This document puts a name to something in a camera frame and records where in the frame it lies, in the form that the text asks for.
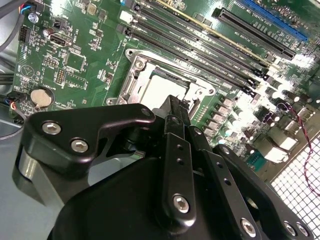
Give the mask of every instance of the red wire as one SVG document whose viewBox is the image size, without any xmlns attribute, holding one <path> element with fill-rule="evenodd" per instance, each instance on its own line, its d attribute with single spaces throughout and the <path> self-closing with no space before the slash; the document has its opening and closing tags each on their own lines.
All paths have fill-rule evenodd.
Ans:
<svg viewBox="0 0 320 240">
<path fill-rule="evenodd" d="M 300 126 L 302 127 L 302 131 L 303 131 L 303 134 L 304 134 L 304 137 L 307 141 L 307 144 L 309 146 L 309 153 L 308 153 L 308 156 L 304 162 L 304 165 L 303 165 L 303 175 L 304 175 L 304 178 L 305 178 L 305 181 L 306 181 L 306 184 L 307 184 L 307 187 L 310 189 L 310 191 L 312 193 L 314 193 L 315 195 L 317 195 L 318 197 L 320 197 L 320 192 L 318 192 L 313 186 L 312 186 L 312 182 L 310 181 L 309 177 L 308 177 L 308 164 L 311 160 L 311 155 L 314 153 L 314 150 L 312 148 L 312 145 L 311 145 L 311 142 L 310 142 L 310 139 L 309 139 L 309 136 L 308 136 L 308 132 L 307 130 L 305 129 L 305 125 L 301 119 L 301 117 L 298 115 L 298 113 L 291 107 L 291 112 L 294 113 L 294 115 L 297 117 L 298 119 L 298 122 L 300 124 Z"/>
</svg>

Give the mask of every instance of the green circuit board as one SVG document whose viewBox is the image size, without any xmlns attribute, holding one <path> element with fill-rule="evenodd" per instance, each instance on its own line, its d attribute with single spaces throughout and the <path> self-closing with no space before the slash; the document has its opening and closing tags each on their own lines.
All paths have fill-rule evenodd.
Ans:
<svg viewBox="0 0 320 240">
<path fill-rule="evenodd" d="M 204 76 L 216 90 L 215 95 L 201 100 L 191 116 L 192 124 L 205 130 L 222 98 L 234 102 L 225 121 L 213 129 L 208 140 L 214 146 L 217 136 L 223 137 L 238 155 L 247 158 L 244 143 L 248 140 L 244 140 L 243 131 L 259 133 L 254 139 L 260 134 L 266 135 L 270 126 L 258 121 L 256 116 L 262 106 L 276 111 L 266 94 L 271 82 L 259 78 L 252 69 L 265 71 L 267 76 L 286 85 L 287 91 L 300 95 L 307 93 L 308 81 L 319 68 L 320 6 L 313 0 L 255 2 L 308 40 L 274 24 L 244 0 L 37 0 L 28 3 L 32 7 L 24 11 L 26 17 L 21 29 L 23 34 L 19 36 L 13 81 L 13 91 L 27 94 L 27 99 L 17 106 L 27 116 L 39 111 L 106 106 L 108 99 L 118 98 L 131 66 L 125 51 L 147 50 Z M 253 31 L 264 33 L 294 51 L 294 58 L 277 56 L 268 45 L 259 44 L 221 21 L 215 14 L 221 9 L 245 21 Z M 121 17 L 123 12 L 131 21 Z M 38 21 L 31 22 L 30 14 L 36 14 Z M 197 25 L 184 15 L 202 24 Z M 203 24 L 228 40 L 214 36 Z M 132 35 L 123 29 L 130 30 Z M 61 39 L 63 46 L 55 42 Z M 248 78 L 259 83 L 252 89 L 261 96 L 257 100 L 243 92 L 241 86 L 248 87 Z M 32 101 L 32 91 L 39 88 L 52 93 L 49 106 L 39 107 Z M 292 103 L 286 96 L 281 97 Z M 249 116 L 240 119 L 237 126 L 231 126 L 228 119 L 239 118 L 235 114 L 237 109 Z M 225 127 L 232 128 L 233 134 L 226 135 Z"/>
</svg>

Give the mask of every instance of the motherboard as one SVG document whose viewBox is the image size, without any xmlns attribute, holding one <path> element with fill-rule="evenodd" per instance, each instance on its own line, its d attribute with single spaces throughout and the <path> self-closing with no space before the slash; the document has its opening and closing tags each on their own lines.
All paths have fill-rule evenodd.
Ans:
<svg viewBox="0 0 320 240">
<path fill-rule="evenodd" d="M 13 92 L 26 116 L 189 104 L 208 142 L 258 171 L 320 107 L 316 0 L 30 0 Z M 291 114 L 294 109 L 297 115 Z"/>
</svg>

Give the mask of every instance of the cable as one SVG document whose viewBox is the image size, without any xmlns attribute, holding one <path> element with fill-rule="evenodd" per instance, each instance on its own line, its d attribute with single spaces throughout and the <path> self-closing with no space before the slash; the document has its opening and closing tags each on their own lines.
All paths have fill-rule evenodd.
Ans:
<svg viewBox="0 0 320 240">
<path fill-rule="evenodd" d="M 14 83 L 14 80 L 11 79 L 0 79 L 0 86 L 4 85 L 12 85 Z"/>
<path fill-rule="evenodd" d="M 15 71 L 15 66 L 11 64 L 11 62 L 8 62 L 6 59 L 0 56 L 0 65 L 5 67 L 6 69 L 9 69 L 10 71 Z"/>
<path fill-rule="evenodd" d="M 0 7 L 0 19 L 8 15 L 12 11 L 18 9 L 22 4 L 26 3 L 27 0 L 12 0 L 6 5 Z"/>
<path fill-rule="evenodd" d="M 17 35 L 17 33 L 19 32 L 23 22 L 24 22 L 25 16 L 22 14 L 19 14 L 18 20 L 16 21 L 16 24 L 12 30 L 12 32 L 10 33 L 9 37 L 7 38 L 7 40 L 5 40 L 5 42 L 0 46 L 0 53 L 6 49 L 6 47 L 13 41 L 13 39 L 15 38 L 15 36 Z"/>
<path fill-rule="evenodd" d="M 17 109 L 16 103 L 15 103 L 14 101 L 10 103 L 10 108 L 11 108 L 15 113 L 17 113 L 20 117 L 22 117 L 23 121 L 26 121 L 26 119 L 27 119 L 26 115 L 24 115 L 24 114 L 22 113 L 22 111 L 20 111 L 19 109 Z M 11 134 L 8 134 L 8 135 L 5 135 L 5 136 L 1 136 L 1 137 L 0 137 L 0 141 L 13 138 L 14 136 L 17 136 L 18 134 L 20 134 L 23 130 L 24 130 L 24 128 L 21 127 L 19 130 L 15 131 L 15 132 L 13 132 L 13 133 L 11 133 Z"/>
<path fill-rule="evenodd" d="M 30 9 L 30 8 L 31 8 L 31 6 L 26 6 L 26 7 L 22 8 L 20 14 L 24 14 L 24 11 L 27 9 Z"/>
<path fill-rule="evenodd" d="M 301 117 L 299 116 L 299 114 L 297 113 L 297 111 L 294 110 L 294 108 L 293 108 L 292 106 L 289 106 L 289 107 L 288 107 L 288 106 L 286 106 L 286 105 L 283 104 L 283 103 L 279 103 L 279 104 L 276 106 L 276 109 L 277 109 L 279 112 L 282 112 L 282 113 L 284 113 L 284 112 L 285 112 L 285 113 L 292 112 L 292 113 L 296 116 L 296 118 L 297 118 L 297 120 L 298 120 L 298 122 L 299 122 L 299 124 L 300 124 L 300 126 L 301 126 L 301 128 L 302 128 L 302 131 L 303 131 L 304 137 L 305 137 L 305 139 L 306 139 L 306 141 L 307 141 L 308 147 L 309 147 L 309 153 L 308 153 L 308 156 L 306 157 L 306 160 L 305 160 L 304 165 L 303 165 L 303 175 L 304 175 L 304 179 L 305 179 L 305 181 L 306 181 L 306 185 L 307 185 L 307 187 L 309 188 L 309 190 L 310 190 L 312 193 L 314 193 L 317 197 L 320 197 L 320 192 L 318 192 L 318 191 L 312 186 L 313 183 L 310 182 L 310 179 L 309 179 L 309 177 L 308 177 L 308 163 L 309 163 L 310 160 L 311 160 L 311 156 L 312 156 L 312 154 L 314 153 L 314 150 L 313 150 L 313 148 L 312 148 L 311 141 L 310 141 L 310 138 L 309 138 L 309 136 L 308 136 L 308 132 L 307 132 L 307 130 L 306 130 L 306 128 L 305 128 L 304 122 L 302 121 Z"/>
</svg>

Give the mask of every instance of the mounting hole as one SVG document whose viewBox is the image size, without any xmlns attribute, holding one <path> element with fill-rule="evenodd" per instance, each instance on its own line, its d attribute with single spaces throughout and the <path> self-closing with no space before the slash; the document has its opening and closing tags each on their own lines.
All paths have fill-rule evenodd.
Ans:
<svg viewBox="0 0 320 240">
<path fill-rule="evenodd" d="M 221 164 L 220 162 L 217 162 L 216 165 L 217 165 L 219 168 L 221 168 L 221 169 L 224 168 L 224 166 L 222 166 L 222 164 Z"/>
<path fill-rule="evenodd" d="M 231 182 L 230 182 L 227 178 L 224 179 L 224 182 L 225 182 L 225 184 L 227 184 L 228 186 L 231 186 Z"/>
<path fill-rule="evenodd" d="M 181 166 L 185 165 L 184 161 L 181 158 L 178 158 L 177 163 L 180 164 Z"/>
<path fill-rule="evenodd" d="M 176 123 L 176 124 L 180 124 L 180 121 L 179 121 L 179 119 L 177 118 L 177 117 L 172 117 L 172 121 L 174 121 L 174 123 Z"/>
</svg>

